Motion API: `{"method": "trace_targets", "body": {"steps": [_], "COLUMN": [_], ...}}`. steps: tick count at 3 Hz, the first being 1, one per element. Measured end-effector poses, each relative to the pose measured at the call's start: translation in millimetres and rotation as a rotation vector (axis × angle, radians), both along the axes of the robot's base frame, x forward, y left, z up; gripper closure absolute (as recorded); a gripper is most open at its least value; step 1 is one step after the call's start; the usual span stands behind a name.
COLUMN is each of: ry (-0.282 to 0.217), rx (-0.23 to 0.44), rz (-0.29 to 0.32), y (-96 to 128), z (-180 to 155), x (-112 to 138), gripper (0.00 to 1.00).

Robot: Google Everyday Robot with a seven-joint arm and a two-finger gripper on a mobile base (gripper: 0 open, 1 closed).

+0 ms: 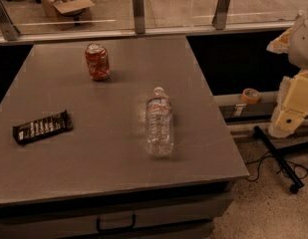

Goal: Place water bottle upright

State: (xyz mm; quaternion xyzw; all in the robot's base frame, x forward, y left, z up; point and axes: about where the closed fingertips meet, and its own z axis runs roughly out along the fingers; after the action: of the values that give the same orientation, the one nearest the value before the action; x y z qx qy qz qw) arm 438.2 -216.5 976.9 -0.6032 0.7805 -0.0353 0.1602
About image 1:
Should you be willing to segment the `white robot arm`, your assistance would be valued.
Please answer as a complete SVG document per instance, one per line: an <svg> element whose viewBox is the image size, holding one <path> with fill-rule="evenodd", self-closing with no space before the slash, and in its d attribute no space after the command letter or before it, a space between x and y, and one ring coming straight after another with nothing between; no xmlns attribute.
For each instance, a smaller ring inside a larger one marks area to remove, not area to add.
<svg viewBox="0 0 308 239"><path fill-rule="evenodd" d="M301 10L294 25L271 41L266 50L287 54L289 63L300 69L293 78L283 77L268 129L271 136L285 138L308 117L308 8Z"/></svg>

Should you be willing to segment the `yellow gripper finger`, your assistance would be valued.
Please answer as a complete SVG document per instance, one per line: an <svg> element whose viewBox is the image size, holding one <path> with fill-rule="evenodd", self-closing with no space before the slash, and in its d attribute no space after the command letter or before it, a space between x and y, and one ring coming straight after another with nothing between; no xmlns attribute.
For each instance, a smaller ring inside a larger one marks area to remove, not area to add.
<svg viewBox="0 0 308 239"><path fill-rule="evenodd" d="M291 28L284 31L280 36L271 41L266 50L275 54L287 54L289 51L289 39Z"/></svg>
<svg viewBox="0 0 308 239"><path fill-rule="evenodd" d="M280 83L277 106L271 117L269 134L285 138L295 132L308 116L308 70L293 78L284 77Z"/></svg>

